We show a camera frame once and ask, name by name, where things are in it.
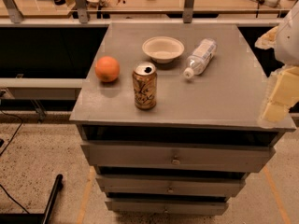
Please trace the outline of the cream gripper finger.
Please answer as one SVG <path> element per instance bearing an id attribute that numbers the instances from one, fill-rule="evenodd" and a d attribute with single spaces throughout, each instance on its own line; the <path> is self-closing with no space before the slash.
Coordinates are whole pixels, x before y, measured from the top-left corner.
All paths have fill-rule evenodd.
<path id="1" fill-rule="evenodd" d="M 299 67 L 283 66 L 272 72 L 267 82 L 261 120 L 280 122 L 299 102 Z"/>
<path id="2" fill-rule="evenodd" d="M 258 49 L 273 49 L 276 46 L 277 31 L 278 27 L 275 26 L 264 33 L 255 42 L 255 47 Z"/>

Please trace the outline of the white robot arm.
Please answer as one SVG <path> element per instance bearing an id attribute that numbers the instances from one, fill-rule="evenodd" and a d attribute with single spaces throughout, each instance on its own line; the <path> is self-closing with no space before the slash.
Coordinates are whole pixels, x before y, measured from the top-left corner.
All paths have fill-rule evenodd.
<path id="1" fill-rule="evenodd" d="M 261 108 L 260 121 L 266 126 L 285 119 L 290 109 L 299 102 L 299 3 L 283 21 L 260 36 L 258 49 L 273 49 L 283 66 L 270 74 Z"/>

